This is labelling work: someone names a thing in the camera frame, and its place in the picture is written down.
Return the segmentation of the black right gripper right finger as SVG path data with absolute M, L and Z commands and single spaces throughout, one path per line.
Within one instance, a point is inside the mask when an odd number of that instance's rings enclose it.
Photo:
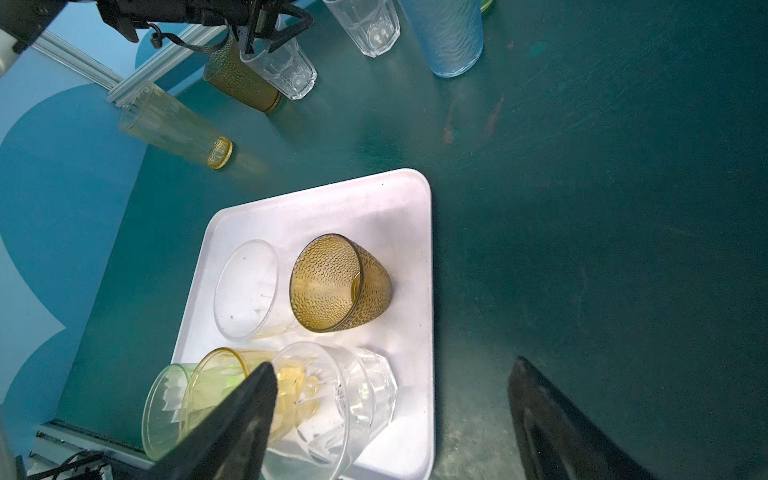
M 508 399 L 527 479 L 653 479 L 552 384 L 518 357 Z

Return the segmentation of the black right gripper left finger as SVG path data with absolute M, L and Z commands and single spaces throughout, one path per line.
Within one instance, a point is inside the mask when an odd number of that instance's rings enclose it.
M 277 395 L 264 362 L 142 478 L 259 479 Z

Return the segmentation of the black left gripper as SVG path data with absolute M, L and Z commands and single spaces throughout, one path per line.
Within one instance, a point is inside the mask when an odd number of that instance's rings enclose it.
M 244 30 L 249 39 L 257 35 L 263 40 L 268 53 L 314 25 L 314 17 L 303 8 L 294 4 L 264 4 L 263 1 L 97 1 L 97 8 L 102 20 L 132 43 L 139 41 L 139 29 L 149 29 L 155 48 L 162 47 L 163 41 L 168 39 L 177 46 L 202 54 L 218 51 L 227 40 L 215 45 L 194 45 L 163 31 L 158 23 L 225 25 L 232 36 Z M 292 17 L 295 22 L 282 26 L 283 15 Z

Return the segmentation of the small green cup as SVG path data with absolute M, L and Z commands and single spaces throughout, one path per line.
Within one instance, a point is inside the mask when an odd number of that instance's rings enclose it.
M 142 446 L 147 457 L 159 461 L 180 439 L 182 400 L 194 363 L 163 368 L 147 395 L 141 421 Z

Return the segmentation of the brown amber short cup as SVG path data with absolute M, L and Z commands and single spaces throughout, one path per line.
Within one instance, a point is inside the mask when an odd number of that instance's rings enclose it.
M 349 238 L 329 233 L 308 243 L 290 277 L 289 300 L 298 323 L 314 333 L 365 325 L 382 315 L 394 293 L 383 265 Z

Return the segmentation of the lilac plastic tray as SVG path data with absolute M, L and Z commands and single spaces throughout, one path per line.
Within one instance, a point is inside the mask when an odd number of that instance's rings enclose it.
M 362 347 L 384 356 L 398 385 L 391 423 L 347 470 L 350 479 L 426 479 L 435 461 L 431 190 L 413 169 L 337 182 L 218 211 L 210 220 L 172 354 L 195 363 L 227 345 L 214 321 L 214 291 L 233 252 L 263 240 L 278 252 L 281 276 L 314 238 L 338 233 L 364 247 L 394 286 L 388 309 L 350 330 L 315 334 L 301 327 L 253 349 L 279 350 L 298 341 Z

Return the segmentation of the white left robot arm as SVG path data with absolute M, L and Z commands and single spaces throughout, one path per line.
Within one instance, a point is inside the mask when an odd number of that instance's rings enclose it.
M 22 53 L 43 34 L 68 5 L 66 1 L 3 1 L 1 30 L 12 38 L 11 51 Z M 260 0 L 115 0 L 98 1 L 101 20 L 126 40 L 139 41 L 137 31 L 149 30 L 150 42 L 159 49 L 165 40 L 191 52 L 210 55 L 226 41 L 194 45 L 159 27 L 161 22 L 224 26 L 241 52 L 252 54 L 259 39 L 272 53 L 314 25 L 314 17 L 292 1 Z

